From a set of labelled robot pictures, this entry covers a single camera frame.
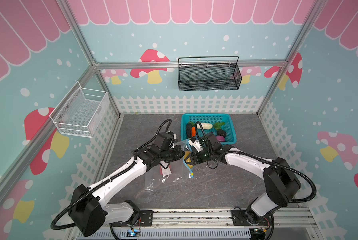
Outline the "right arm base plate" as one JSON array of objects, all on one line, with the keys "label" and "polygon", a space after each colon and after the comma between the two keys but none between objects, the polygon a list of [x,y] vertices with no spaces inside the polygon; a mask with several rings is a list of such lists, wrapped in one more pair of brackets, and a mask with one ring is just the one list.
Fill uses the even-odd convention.
[{"label": "right arm base plate", "polygon": [[233,209],[231,216],[234,226],[270,226],[274,219],[271,213],[259,216],[255,212],[246,209]]}]

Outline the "clear zip top bag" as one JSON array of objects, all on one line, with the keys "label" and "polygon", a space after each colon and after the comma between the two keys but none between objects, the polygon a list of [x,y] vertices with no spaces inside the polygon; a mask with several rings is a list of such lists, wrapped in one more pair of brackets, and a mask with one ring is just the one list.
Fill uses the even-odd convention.
[{"label": "clear zip top bag", "polygon": [[146,192],[154,192],[169,186],[181,184],[194,177],[193,166],[186,164],[185,161],[185,158],[192,152],[189,141],[178,142],[175,146],[180,146],[185,155],[180,160],[170,163],[166,169],[158,165],[144,174],[144,190]]}]

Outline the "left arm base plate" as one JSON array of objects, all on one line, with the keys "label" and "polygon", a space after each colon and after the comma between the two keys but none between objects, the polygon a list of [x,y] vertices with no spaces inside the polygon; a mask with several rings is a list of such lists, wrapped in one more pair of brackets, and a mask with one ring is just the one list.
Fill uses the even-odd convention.
[{"label": "left arm base plate", "polygon": [[113,227],[151,227],[153,222],[154,211],[139,211],[136,216],[133,214],[126,222],[112,223]]}]

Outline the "yellow potato toy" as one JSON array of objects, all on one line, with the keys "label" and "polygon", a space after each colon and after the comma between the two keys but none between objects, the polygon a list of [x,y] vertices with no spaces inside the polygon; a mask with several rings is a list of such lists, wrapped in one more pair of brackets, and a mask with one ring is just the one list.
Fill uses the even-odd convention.
[{"label": "yellow potato toy", "polygon": [[187,167],[189,169],[192,169],[194,166],[192,165],[192,160],[191,159],[186,159],[185,160],[186,164],[187,164]]}]

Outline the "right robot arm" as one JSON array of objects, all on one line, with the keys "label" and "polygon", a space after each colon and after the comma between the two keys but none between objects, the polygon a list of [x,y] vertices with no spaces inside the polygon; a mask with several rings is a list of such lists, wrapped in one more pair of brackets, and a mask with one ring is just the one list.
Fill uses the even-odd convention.
[{"label": "right robot arm", "polygon": [[[264,159],[232,145],[222,145],[212,133],[203,137],[193,137],[188,143],[191,149],[188,155],[190,165],[223,163],[248,171],[264,181],[265,192],[242,212],[243,219],[252,226],[260,224],[265,216],[290,203],[309,202],[317,194],[314,182],[306,174],[291,168],[282,158]],[[299,178],[310,185],[311,193],[302,199],[295,199],[302,186]]]}]

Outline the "teal plastic basket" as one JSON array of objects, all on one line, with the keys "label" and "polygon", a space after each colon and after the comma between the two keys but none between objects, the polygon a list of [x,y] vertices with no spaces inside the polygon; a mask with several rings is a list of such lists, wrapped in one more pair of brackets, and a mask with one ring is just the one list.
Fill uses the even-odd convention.
[{"label": "teal plastic basket", "polygon": [[[233,121],[231,117],[227,114],[184,114],[182,115],[181,120],[181,139],[187,140],[186,138],[186,124],[192,123],[195,124],[197,121],[201,123],[210,123],[215,124],[216,122],[225,122],[225,125],[222,126],[222,130],[227,133],[225,137],[226,141],[222,142],[222,145],[233,145],[237,142],[237,136]],[[217,136],[217,130],[212,128],[211,130],[204,130],[206,134],[213,133]]]}]

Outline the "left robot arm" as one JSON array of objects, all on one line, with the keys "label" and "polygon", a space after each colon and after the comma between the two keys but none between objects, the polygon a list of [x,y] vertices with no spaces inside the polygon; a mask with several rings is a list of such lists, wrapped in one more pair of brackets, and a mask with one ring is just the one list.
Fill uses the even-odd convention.
[{"label": "left robot arm", "polygon": [[115,208],[109,207],[109,201],[134,179],[144,175],[156,166],[169,167],[184,155],[176,134],[171,131],[160,132],[146,144],[133,150],[132,157],[122,167],[106,178],[88,187],[75,188],[71,203],[51,222],[52,230],[64,230],[77,227],[89,237],[103,225],[115,222],[133,224],[140,209],[132,201],[124,201]]}]

